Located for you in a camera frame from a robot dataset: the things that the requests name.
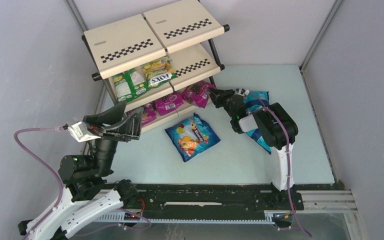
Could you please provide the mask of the green candy bag nutrition side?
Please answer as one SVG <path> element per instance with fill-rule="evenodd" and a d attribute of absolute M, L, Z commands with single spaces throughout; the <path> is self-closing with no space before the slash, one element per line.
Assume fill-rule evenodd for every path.
<path fill-rule="evenodd" d="M 112 81 L 118 102 L 131 102 L 147 93 L 150 89 L 145 75 L 139 67 L 114 75 Z"/>

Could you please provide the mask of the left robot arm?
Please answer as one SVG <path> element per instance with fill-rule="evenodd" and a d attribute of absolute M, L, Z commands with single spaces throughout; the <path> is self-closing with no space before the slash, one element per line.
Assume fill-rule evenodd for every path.
<path fill-rule="evenodd" d="M 110 109 L 73 119 L 55 128 L 68 131 L 79 143 L 87 143 L 89 154 L 66 155 L 58 171 L 57 198 L 39 216 L 18 224 L 25 240 L 67 240 L 98 217 L 120 208 L 132 208 L 139 193 L 128 179 L 107 183 L 118 143 L 138 140 L 142 132 L 143 107 L 126 111 L 126 102 Z"/>

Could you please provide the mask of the teal blue candy bag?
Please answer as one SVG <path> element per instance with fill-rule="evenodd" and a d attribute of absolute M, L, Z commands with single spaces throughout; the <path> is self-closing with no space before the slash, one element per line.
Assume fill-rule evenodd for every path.
<path fill-rule="evenodd" d="M 243 97 L 243 102 L 245 104 L 245 112 L 248 115 L 263 107 L 268 107 L 270 105 L 268 91 L 236 88 L 235 93 Z"/>
<path fill-rule="evenodd" d="M 269 155 L 272 154 L 271 147 L 265 142 L 262 133 L 258 128 L 247 131 L 246 134 L 259 146 L 261 146 Z"/>

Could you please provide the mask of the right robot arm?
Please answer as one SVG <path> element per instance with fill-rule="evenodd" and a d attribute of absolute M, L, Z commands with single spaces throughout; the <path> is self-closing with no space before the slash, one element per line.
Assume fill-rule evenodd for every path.
<path fill-rule="evenodd" d="M 266 91 L 210 88 L 209 95 L 215 107 L 229 115 L 234 132 L 247 134 L 268 152 L 276 151 L 272 184 L 279 191 L 290 190 L 295 183 L 292 150 L 299 130 L 285 109 L 270 103 Z"/>

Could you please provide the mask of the blue fruit candy bag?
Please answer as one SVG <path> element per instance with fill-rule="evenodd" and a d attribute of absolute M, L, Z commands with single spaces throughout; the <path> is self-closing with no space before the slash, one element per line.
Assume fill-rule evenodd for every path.
<path fill-rule="evenodd" d="M 196 113 L 165 132 L 185 163 L 221 141 L 209 123 Z"/>

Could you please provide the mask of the green Fox's candy bag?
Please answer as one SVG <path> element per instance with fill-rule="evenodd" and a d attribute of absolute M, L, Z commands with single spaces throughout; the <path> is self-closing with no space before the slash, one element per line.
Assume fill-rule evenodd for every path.
<path fill-rule="evenodd" d="M 150 89 L 158 88 L 178 77 L 168 55 L 147 62 L 141 68 Z"/>

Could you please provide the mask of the magenta grape candy bag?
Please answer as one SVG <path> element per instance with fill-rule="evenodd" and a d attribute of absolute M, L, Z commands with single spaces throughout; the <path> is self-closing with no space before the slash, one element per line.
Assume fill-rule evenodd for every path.
<path fill-rule="evenodd" d="M 156 111 L 160 116 L 167 115 L 183 105 L 182 95 L 175 91 L 154 101 Z"/>
<path fill-rule="evenodd" d="M 142 105 L 142 107 L 143 107 L 143 113 L 142 113 L 141 124 L 142 126 L 145 126 L 157 119 L 157 111 L 153 102 L 146 103 Z"/>
<path fill-rule="evenodd" d="M 210 99 L 210 88 L 215 89 L 216 86 L 210 82 L 202 80 L 187 86 L 181 93 L 181 96 L 187 103 L 198 108 L 205 108 Z"/>

